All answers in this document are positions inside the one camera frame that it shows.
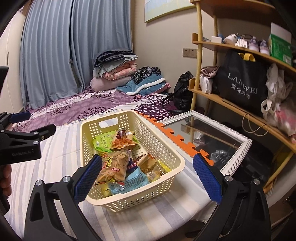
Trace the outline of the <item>person's left hand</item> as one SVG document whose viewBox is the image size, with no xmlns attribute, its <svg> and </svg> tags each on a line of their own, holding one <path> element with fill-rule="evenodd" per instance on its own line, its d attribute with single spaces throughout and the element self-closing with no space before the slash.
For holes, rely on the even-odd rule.
<svg viewBox="0 0 296 241">
<path fill-rule="evenodd" d="M 1 188 L 5 196 L 11 195 L 11 164 L 1 166 Z"/>
</svg>

